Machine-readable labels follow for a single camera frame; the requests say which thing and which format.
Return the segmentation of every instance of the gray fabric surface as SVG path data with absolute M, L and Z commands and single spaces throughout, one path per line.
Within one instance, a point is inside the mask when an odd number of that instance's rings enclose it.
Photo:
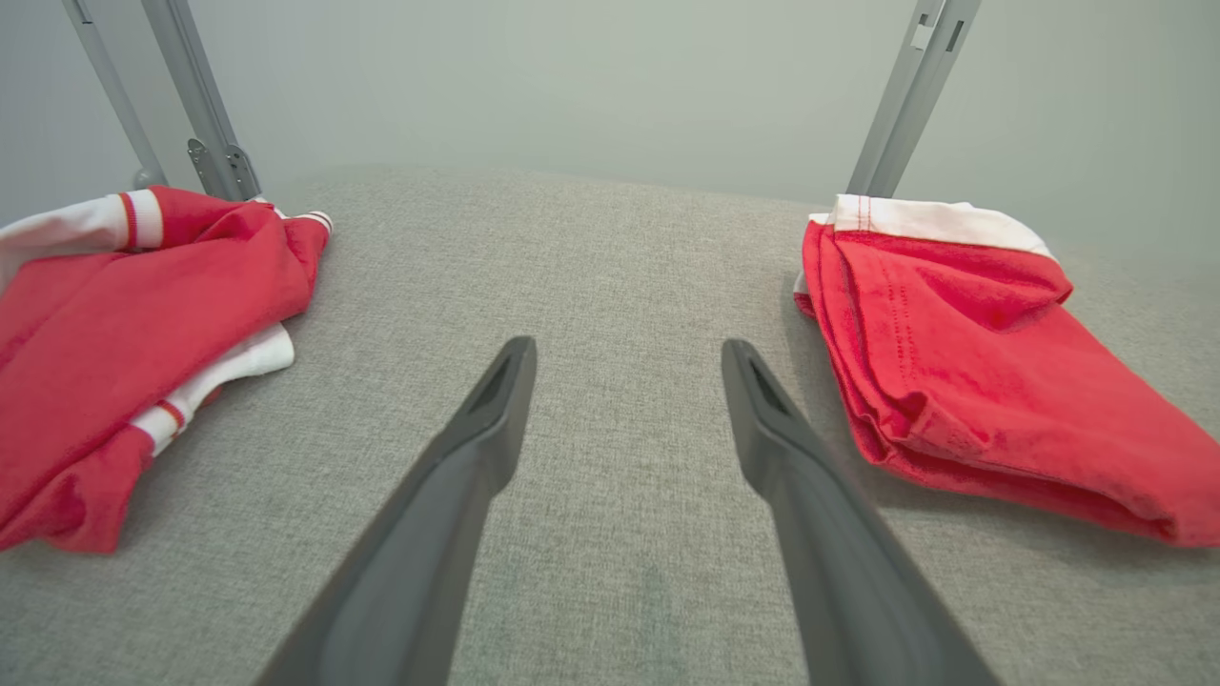
M 511 172 L 336 170 L 271 190 L 337 223 L 314 305 L 288 322 L 295 365 L 200 411 L 139 485 L 116 555 L 0 554 L 0 682 L 250 682 L 520 333 L 539 344 L 532 416 L 454 684 L 805 680 L 771 520 L 733 453 L 730 336 L 842 449 L 1008 684 L 1220 679 L 1220 552 L 861 464 L 792 304 L 814 208 Z M 1218 277 L 1047 238 L 1077 316 L 1220 432 Z

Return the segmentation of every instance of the fabric fold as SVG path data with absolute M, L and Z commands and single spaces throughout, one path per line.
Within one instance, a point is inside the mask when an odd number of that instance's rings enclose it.
M 916 483 L 1220 546 L 1220 446 L 1066 309 L 1015 220 L 839 197 L 803 245 L 797 305 L 826 338 L 869 461 Z
M 200 404 L 292 364 L 331 229 L 163 187 L 0 228 L 0 549 L 112 552 Z

